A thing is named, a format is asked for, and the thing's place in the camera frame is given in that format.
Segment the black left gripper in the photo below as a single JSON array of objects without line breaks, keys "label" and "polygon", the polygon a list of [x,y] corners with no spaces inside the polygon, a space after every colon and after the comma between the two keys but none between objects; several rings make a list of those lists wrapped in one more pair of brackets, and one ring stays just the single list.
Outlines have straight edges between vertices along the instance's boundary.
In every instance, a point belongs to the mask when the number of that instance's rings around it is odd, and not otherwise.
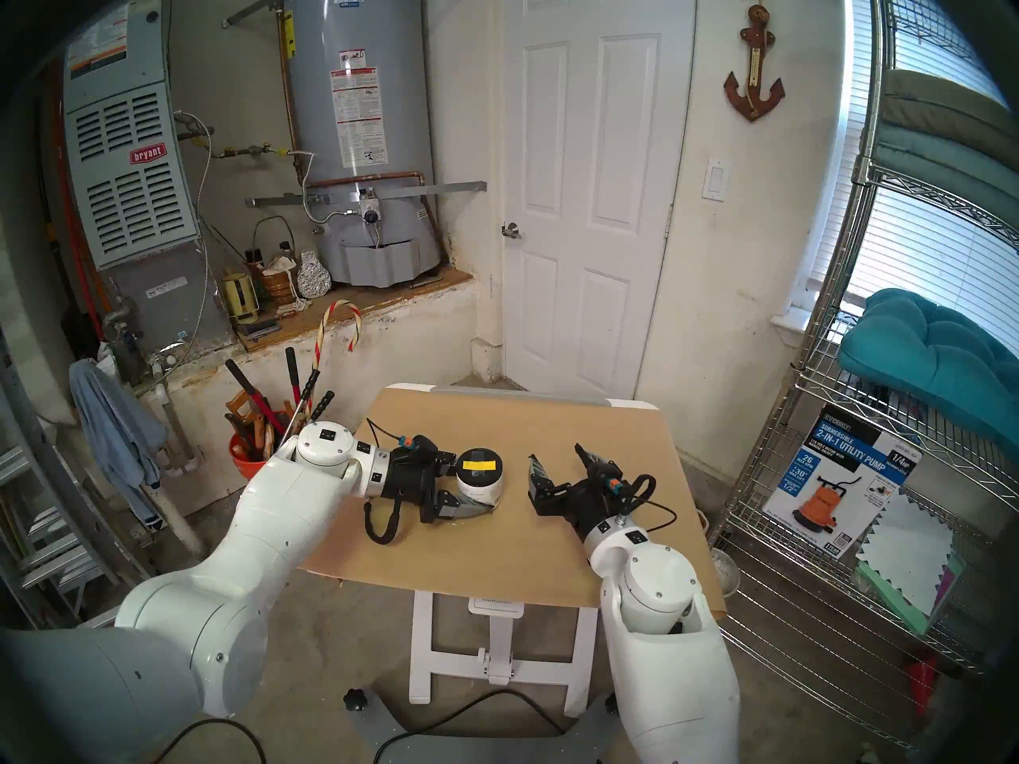
[{"label": "black left gripper", "polygon": [[403,436],[398,442],[400,445],[390,452],[386,475],[386,498],[393,502],[389,522],[398,524],[404,503],[418,506],[421,522],[425,524],[472,519],[495,511],[494,504],[436,488],[438,479],[455,473],[459,461],[455,453],[441,451],[424,435]]}]

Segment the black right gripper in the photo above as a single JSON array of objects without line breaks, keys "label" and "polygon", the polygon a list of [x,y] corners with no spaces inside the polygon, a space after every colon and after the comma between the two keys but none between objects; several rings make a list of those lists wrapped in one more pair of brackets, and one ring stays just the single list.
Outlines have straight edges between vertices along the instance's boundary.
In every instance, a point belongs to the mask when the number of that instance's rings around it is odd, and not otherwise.
[{"label": "black right gripper", "polygon": [[581,444],[575,444],[575,453],[587,476],[562,484],[553,482],[537,456],[530,454],[528,496],[537,515],[566,520],[584,540],[601,522],[628,517],[635,506],[635,491],[616,463]]}]

